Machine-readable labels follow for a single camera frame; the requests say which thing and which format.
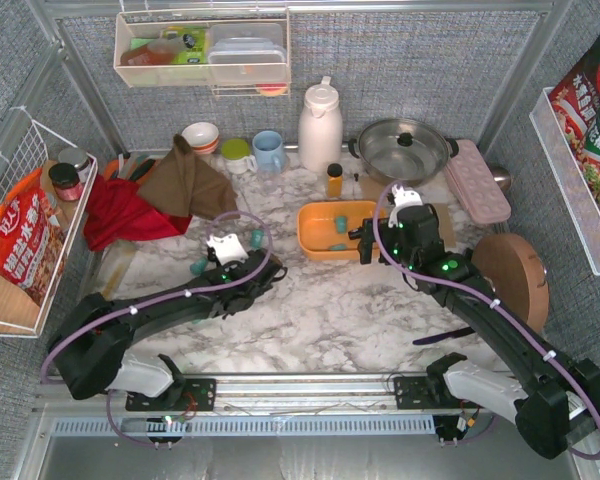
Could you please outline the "black coffee capsule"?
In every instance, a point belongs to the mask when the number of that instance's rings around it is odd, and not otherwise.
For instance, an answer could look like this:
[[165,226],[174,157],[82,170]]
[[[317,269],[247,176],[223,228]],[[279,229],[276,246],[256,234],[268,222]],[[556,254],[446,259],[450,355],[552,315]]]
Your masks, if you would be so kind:
[[359,239],[362,236],[362,229],[357,228],[348,232],[348,237],[350,240]]

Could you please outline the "teal coffee capsule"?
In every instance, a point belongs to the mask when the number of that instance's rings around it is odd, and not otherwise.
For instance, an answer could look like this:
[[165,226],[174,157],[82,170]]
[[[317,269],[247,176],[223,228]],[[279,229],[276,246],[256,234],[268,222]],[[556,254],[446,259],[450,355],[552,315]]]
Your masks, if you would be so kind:
[[346,234],[348,231],[348,218],[344,215],[338,215],[334,218],[336,232],[338,234]]
[[193,276],[201,275],[207,268],[208,260],[200,258],[190,265],[190,272]]
[[262,245],[262,242],[264,240],[264,232],[260,229],[255,229],[251,232],[251,237],[250,237],[250,246],[253,249],[259,249]]
[[328,251],[346,251],[348,249],[345,243],[338,243],[328,247]]

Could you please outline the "brown cardboard piece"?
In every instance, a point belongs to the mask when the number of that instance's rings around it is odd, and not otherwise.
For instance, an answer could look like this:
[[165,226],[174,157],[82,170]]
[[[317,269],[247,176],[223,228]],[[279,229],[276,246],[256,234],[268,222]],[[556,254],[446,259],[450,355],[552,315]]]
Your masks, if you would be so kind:
[[447,249],[456,248],[456,235],[449,208],[446,204],[432,203],[439,222],[439,235]]

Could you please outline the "orange plastic basket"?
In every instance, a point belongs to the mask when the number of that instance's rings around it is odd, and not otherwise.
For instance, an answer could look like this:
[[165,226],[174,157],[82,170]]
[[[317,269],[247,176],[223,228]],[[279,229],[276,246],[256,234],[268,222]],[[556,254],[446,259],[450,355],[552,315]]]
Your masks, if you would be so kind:
[[[371,218],[376,203],[370,200],[338,200],[308,203],[297,213],[297,239],[304,255],[311,261],[356,261],[360,259],[357,246],[359,240],[350,240],[348,232]],[[336,232],[334,218],[348,218],[346,234]],[[328,247],[345,243],[346,251],[328,251]]]

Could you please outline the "brown cloth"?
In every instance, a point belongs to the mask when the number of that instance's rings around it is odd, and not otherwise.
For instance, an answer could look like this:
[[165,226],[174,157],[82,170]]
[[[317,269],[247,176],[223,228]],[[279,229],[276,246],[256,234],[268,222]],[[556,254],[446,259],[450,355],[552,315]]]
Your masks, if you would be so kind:
[[137,195],[156,210],[175,217],[212,220],[237,210],[237,194],[230,180],[202,160],[180,134],[173,137],[172,149]]

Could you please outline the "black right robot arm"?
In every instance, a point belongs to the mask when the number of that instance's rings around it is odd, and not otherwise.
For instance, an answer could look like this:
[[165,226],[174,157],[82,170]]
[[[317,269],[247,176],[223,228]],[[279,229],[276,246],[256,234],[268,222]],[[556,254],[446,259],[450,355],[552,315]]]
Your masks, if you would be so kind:
[[571,360],[515,316],[470,260],[445,248],[438,227],[432,205],[403,205],[348,233],[361,263],[379,249],[380,262],[465,321],[511,372],[483,371],[449,354],[428,370],[433,395],[468,400],[507,419],[544,458],[570,450],[600,459],[600,369],[588,359]]

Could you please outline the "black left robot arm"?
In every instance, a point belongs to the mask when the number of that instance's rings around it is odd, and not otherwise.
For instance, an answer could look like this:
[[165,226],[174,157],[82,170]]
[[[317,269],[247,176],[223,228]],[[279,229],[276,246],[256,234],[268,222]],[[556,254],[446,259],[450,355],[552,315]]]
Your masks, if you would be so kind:
[[113,387],[132,345],[189,321],[246,311],[286,274],[279,258],[258,249],[156,294],[111,301],[89,294],[52,335],[47,362],[74,399],[89,399]]

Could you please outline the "white mesh basket right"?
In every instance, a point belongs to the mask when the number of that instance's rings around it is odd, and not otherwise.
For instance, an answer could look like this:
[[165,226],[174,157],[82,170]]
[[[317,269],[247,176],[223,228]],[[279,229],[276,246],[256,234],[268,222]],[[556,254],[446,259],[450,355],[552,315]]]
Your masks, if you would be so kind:
[[529,119],[543,148],[591,271],[600,276],[600,211],[551,107],[551,87],[542,89]]

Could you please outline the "small brown cardboard sheet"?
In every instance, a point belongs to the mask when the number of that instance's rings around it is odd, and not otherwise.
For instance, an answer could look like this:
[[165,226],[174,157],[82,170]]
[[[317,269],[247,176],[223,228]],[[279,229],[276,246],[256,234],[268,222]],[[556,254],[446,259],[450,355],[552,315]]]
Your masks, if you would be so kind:
[[386,188],[385,184],[381,184],[378,181],[372,179],[369,176],[360,176],[358,179],[358,184],[362,192],[363,200],[370,200],[377,202],[381,200],[383,204],[395,204],[395,198],[393,196],[394,188],[391,187],[387,194],[382,196],[382,192]]

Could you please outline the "orange juice bottle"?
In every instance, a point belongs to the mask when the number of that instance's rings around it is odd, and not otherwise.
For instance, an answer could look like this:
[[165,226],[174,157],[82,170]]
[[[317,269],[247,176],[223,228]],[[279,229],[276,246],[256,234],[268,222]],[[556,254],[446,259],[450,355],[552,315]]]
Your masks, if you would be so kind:
[[327,167],[326,194],[328,198],[341,196],[343,184],[343,168],[339,163],[331,163]]

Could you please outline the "pink egg tray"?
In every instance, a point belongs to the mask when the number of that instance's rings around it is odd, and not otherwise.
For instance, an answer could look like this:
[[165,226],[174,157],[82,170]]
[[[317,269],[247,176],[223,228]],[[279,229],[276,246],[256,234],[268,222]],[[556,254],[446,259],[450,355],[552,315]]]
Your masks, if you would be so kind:
[[446,139],[451,148],[443,173],[451,192],[474,223],[491,225],[510,218],[511,207],[477,146],[466,139]]

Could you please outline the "steel pot with lid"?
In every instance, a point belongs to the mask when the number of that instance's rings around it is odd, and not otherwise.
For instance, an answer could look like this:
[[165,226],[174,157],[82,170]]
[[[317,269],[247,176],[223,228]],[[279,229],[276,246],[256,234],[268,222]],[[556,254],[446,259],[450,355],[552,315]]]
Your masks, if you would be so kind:
[[365,127],[347,142],[374,181],[401,181],[409,187],[428,183],[459,153],[456,139],[412,119],[384,119]]

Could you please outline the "round wooden board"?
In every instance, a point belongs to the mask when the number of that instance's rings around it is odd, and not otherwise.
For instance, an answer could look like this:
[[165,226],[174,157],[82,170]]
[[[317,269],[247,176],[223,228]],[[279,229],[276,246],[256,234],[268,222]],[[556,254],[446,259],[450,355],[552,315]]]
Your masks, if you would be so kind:
[[531,244],[513,233],[488,235],[477,243],[471,261],[498,298],[541,333],[549,314],[549,286],[544,264]]

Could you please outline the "steel round object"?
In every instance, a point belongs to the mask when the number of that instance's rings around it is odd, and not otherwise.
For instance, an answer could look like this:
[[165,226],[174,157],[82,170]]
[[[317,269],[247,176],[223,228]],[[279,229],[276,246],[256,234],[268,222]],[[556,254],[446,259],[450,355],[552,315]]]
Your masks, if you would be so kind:
[[509,171],[500,165],[490,165],[489,170],[492,174],[493,180],[496,182],[500,190],[503,193],[507,193],[513,182],[513,178]]

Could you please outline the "white thermos jug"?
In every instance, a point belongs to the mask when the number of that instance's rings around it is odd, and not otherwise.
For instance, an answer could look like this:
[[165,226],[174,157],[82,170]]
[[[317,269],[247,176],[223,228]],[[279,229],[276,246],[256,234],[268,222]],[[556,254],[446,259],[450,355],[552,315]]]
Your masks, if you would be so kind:
[[326,170],[341,155],[343,118],[339,93],[331,77],[309,87],[304,95],[298,127],[298,155],[304,168],[315,173]]

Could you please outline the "blue mug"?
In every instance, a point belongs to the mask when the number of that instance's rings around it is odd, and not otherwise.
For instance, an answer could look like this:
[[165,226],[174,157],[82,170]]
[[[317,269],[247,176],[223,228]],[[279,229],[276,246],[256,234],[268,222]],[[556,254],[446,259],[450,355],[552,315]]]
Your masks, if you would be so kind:
[[282,136],[272,130],[258,132],[252,140],[252,150],[257,170],[282,173],[287,167],[287,157]]

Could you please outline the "green lidded white cup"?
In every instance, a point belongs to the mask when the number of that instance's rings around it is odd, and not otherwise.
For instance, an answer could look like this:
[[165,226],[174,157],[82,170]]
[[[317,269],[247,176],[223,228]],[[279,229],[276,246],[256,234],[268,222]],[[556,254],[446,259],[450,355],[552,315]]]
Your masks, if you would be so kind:
[[221,146],[221,155],[227,171],[231,174],[241,175],[257,171],[256,159],[243,138],[226,140]]

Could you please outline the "red cloth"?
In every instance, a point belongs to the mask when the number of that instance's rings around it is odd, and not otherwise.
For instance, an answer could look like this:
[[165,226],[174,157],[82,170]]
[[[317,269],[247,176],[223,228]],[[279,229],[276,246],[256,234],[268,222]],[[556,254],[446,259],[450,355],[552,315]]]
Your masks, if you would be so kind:
[[97,175],[86,204],[83,235],[93,252],[116,240],[152,241],[184,234],[189,217],[165,214],[137,195],[139,186],[124,179]]

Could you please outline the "white orange striped bowl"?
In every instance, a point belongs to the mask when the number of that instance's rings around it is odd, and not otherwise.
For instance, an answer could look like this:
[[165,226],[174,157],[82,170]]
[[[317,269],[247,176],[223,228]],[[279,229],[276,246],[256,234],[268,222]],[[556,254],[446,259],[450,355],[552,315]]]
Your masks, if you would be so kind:
[[184,128],[181,135],[194,151],[201,155],[214,153],[219,145],[219,129],[209,122],[190,124]]

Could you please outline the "red jar black lid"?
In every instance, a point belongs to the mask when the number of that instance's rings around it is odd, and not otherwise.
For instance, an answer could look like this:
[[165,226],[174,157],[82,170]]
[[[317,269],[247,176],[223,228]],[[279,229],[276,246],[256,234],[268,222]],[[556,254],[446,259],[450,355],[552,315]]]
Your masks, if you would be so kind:
[[65,202],[80,200],[83,192],[83,184],[73,165],[55,163],[50,167],[48,176],[59,199]]

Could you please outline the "glass jar silver lid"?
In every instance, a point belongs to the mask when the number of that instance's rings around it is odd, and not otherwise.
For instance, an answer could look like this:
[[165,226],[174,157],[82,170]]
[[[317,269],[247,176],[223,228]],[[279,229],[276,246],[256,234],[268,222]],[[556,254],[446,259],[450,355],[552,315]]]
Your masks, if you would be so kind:
[[78,147],[67,147],[62,149],[57,158],[59,163],[72,165],[78,174],[81,183],[85,183],[91,168],[91,159],[87,153]]

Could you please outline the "clear plastic containers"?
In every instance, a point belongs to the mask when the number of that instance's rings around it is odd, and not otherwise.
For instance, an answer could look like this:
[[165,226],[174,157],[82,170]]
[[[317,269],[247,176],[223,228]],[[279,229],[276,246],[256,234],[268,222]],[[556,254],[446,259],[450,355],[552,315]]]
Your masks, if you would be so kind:
[[217,84],[250,85],[287,78],[287,50],[278,23],[246,22],[213,25],[207,63]]

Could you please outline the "orange snack bag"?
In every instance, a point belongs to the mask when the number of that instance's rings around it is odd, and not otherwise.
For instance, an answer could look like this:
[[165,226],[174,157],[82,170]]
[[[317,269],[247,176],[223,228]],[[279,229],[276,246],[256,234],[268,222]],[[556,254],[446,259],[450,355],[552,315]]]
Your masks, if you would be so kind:
[[42,170],[21,179],[0,204],[0,276],[41,306],[56,269],[65,235],[57,202],[41,185]]

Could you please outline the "red seasoning packet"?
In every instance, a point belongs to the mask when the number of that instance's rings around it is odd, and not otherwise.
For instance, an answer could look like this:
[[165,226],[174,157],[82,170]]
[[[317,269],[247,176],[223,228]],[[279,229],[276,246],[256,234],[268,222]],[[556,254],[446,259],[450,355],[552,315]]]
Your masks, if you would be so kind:
[[576,150],[600,109],[600,34],[548,98],[570,148]]

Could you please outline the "green package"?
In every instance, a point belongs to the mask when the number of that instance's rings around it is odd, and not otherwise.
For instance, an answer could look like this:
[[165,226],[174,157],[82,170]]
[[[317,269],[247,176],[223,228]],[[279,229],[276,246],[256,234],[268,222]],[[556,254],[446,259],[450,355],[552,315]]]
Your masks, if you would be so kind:
[[197,65],[207,63],[208,30],[203,27],[170,26],[161,31],[160,37],[179,39],[185,45],[171,62],[173,65]]

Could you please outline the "orange bottle in rack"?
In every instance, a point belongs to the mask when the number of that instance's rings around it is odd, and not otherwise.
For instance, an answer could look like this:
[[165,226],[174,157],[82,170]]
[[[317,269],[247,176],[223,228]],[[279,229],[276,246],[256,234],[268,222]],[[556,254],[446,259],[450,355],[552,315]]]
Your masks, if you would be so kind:
[[129,50],[121,56],[122,66],[167,65],[182,51],[183,43],[166,39],[156,39],[138,48]]

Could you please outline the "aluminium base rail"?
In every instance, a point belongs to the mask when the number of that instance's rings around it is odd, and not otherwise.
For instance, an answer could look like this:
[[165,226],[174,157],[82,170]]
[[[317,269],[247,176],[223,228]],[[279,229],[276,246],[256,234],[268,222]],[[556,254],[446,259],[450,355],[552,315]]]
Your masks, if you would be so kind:
[[426,374],[198,374],[137,369],[109,384],[89,380],[76,394],[60,378],[39,386],[33,409],[95,412],[113,392],[128,411],[182,411],[238,415],[301,415],[323,411],[456,413],[480,408],[504,418],[530,399],[509,375],[462,362],[440,376]]

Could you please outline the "cream wall rack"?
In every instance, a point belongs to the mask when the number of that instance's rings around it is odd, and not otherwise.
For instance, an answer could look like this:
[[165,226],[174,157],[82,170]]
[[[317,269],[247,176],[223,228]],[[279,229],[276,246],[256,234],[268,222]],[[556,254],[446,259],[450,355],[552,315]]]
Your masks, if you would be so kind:
[[114,70],[131,88],[206,86],[217,97],[287,95],[289,20],[286,7],[120,12]]

